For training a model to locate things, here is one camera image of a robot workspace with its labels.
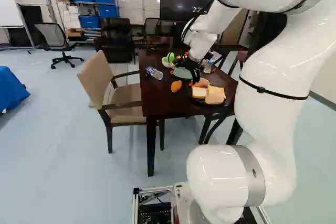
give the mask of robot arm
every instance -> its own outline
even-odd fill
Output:
[[[190,46],[190,59],[195,62],[202,61],[217,40],[218,34],[225,30],[239,11],[240,8],[229,8],[214,0],[208,13],[198,17],[185,33],[183,43]]]
[[[187,160],[188,183],[204,216],[233,223],[244,206],[274,205],[296,187],[293,134],[310,86],[336,50],[335,0],[228,0],[252,10],[287,13],[287,26],[255,52],[242,70],[235,98],[244,146],[210,145]],[[186,33],[190,60],[199,62],[238,9],[215,1]]]

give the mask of tv screen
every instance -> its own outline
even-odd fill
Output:
[[[189,21],[211,0],[161,0],[160,19]]]

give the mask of black strap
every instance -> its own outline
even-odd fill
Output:
[[[308,98],[308,96],[306,96],[306,97],[292,97],[291,95],[280,94],[280,93],[277,93],[277,92],[269,91],[269,90],[265,89],[264,87],[256,86],[256,85],[244,80],[241,76],[239,76],[239,78],[243,83],[250,86],[251,88],[256,89],[257,92],[261,93],[261,94],[262,93],[267,93],[267,94],[275,95],[276,97],[286,98],[286,99],[290,99],[290,100],[305,100],[305,99]]]

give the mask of plastic water bottle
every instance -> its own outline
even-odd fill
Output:
[[[154,77],[156,80],[162,80],[163,78],[163,73],[153,67],[146,67],[146,72]]]

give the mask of beige chair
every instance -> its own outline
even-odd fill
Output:
[[[91,57],[77,74],[93,106],[104,121],[108,151],[112,153],[112,129],[117,126],[146,125],[142,114],[140,84],[118,87],[116,78],[137,74],[139,71],[114,76],[102,50]],[[110,83],[114,88],[109,91]],[[163,150],[164,120],[159,122],[160,147]]]

